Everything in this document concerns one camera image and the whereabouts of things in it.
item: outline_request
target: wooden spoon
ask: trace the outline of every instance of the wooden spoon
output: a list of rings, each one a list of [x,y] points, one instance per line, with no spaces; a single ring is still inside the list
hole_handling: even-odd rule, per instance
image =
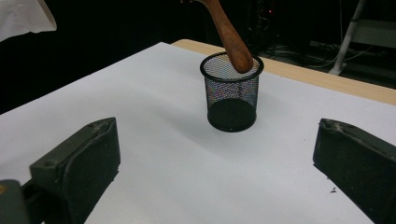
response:
[[[253,59],[242,38],[225,15],[219,0],[194,0],[204,4],[218,29],[225,51],[238,73],[246,73],[253,67]]]

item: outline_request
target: table edge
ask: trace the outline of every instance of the table edge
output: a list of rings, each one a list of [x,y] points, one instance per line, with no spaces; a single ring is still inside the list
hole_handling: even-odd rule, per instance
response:
[[[172,45],[205,55],[224,51],[224,48],[190,39],[180,39],[172,43]],[[266,58],[262,58],[262,60],[265,65],[265,72],[329,90],[340,91],[389,105],[396,105],[396,90],[394,89],[377,86],[350,78],[330,75],[312,69],[307,69],[288,63],[277,62]]]

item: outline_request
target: mesh pencil cup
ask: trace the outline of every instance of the mesh pencil cup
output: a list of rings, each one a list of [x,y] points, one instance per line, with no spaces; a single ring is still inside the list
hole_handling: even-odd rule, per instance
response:
[[[240,74],[231,65],[226,52],[205,58],[200,66],[205,77],[207,119],[224,132],[241,132],[256,121],[259,74],[262,60],[252,55],[253,67]]]

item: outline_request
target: cup base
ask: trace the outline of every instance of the cup base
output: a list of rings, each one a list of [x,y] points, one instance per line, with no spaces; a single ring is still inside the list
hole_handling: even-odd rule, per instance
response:
[[[207,110],[209,123],[227,133],[241,132],[256,121],[256,109],[240,99],[225,99],[215,102]]]

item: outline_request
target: white tabletop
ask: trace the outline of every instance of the white tabletop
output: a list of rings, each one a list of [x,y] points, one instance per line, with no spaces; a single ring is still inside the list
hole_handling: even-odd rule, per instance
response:
[[[86,223],[372,223],[313,166],[321,118],[396,145],[396,106],[265,72],[241,133],[206,118],[206,56],[164,43],[0,116],[0,179],[82,126],[116,117],[121,165]]]

